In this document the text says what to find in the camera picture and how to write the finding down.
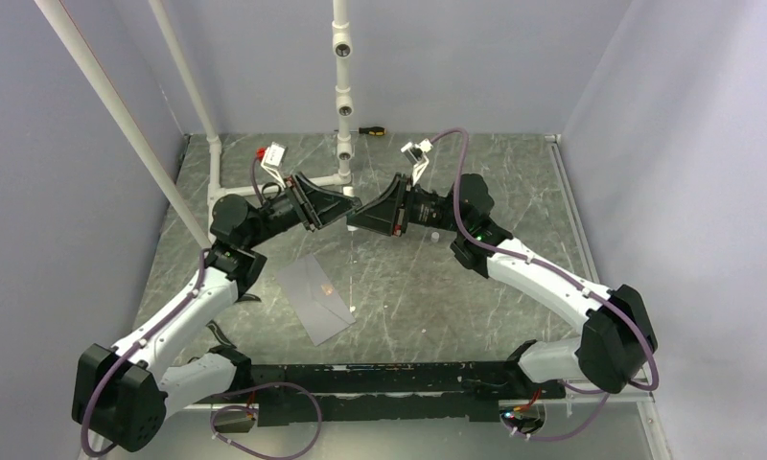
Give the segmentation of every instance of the yellow and black screwdriver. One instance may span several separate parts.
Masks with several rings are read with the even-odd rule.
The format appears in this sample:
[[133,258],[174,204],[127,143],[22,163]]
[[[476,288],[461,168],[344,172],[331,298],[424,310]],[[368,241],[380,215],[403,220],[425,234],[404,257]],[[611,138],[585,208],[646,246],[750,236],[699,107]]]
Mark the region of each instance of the yellow and black screwdriver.
[[368,136],[383,136],[386,134],[386,128],[383,126],[359,127],[358,129],[350,129],[350,132],[357,132],[358,134],[366,134]]

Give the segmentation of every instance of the gray marble surface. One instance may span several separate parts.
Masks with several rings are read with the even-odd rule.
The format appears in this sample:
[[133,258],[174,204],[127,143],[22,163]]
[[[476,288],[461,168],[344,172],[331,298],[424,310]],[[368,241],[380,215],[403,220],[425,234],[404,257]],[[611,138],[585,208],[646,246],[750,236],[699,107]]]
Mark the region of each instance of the gray marble surface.
[[[388,134],[354,139],[356,195],[364,203],[384,190],[395,172],[409,172],[400,153],[408,140],[427,134]],[[334,173],[334,135],[253,134],[223,139],[221,182],[249,184],[255,150],[271,141],[289,150],[283,173],[308,177]],[[442,140],[431,153],[421,184],[445,194],[452,185],[460,141]],[[203,136],[193,136],[177,186],[200,222],[206,216],[209,156]],[[536,252],[584,275],[565,199],[541,135],[477,134],[471,138],[467,172],[481,173],[496,201],[493,218]],[[264,172],[261,182],[269,178]],[[258,246],[265,271],[250,292],[262,303],[238,303],[216,320],[256,363],[396,362],[504,359],[530,338],[574,335],[549,310],[511,287],[463,269],[449,244],[453,234],[410,226],[401,238],[348,232],[343,222],[316,233],[297,227]],[[198,247],[174,210],[167,212],[136,326],[165,305],[189,280]],[[315,254],[348,306],[355,325],[315,347],[274,280],[282,267]],[[178,357],[186,362],[215,345],[203,330]]]

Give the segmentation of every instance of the white wall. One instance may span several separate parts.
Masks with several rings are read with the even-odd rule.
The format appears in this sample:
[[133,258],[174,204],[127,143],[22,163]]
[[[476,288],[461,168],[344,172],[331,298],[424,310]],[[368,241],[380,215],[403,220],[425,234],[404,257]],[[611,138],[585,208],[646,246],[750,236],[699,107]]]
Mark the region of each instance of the white wall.
[[767,459],[767,0],[636,0],[564,132],[603,281],[640,289],[675,458]]
[[[115,0],[202,132],[147,2]],[[329,0],[165,0],[221,132],[337,127]],[[561,132],[630,0],[349,0],[355,123]]]
[[[172,173],[182,136],[109,2],[66,2]],[[0,2],[0,459],[71,459],[84,349],[127,331],[166,203],[34,2]]]

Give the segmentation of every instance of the gray envelope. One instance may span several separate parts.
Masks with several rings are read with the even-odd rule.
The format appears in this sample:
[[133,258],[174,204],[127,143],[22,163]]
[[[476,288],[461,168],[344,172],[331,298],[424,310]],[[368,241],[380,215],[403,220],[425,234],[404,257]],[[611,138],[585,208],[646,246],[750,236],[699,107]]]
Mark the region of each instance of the gray envelope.
[[313,254],[279,270],[276,282],[291,302],[313,345],[321,344],[356,322]]

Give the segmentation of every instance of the gray wall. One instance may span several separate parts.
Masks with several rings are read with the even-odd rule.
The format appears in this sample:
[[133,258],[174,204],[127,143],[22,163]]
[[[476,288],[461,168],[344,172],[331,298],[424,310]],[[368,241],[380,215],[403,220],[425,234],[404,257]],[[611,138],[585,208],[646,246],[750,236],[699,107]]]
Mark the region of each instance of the gray wall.
[[[115,0],[185,132],[202,127],[146,2]],[[221,132],[337,127],[328,0],[167,0]],[[350,0],[355,122],[561,132],[630,0]]]
[[[118,12],[66,3],[174,171],[182,136]],[[78,455],[77,359],[131,327],[165,206],[34,2],[0,2],[0,458]]]
[[767,0],[636,0],[564,132],[603,281],[638,287],[678,459],[767,459]]

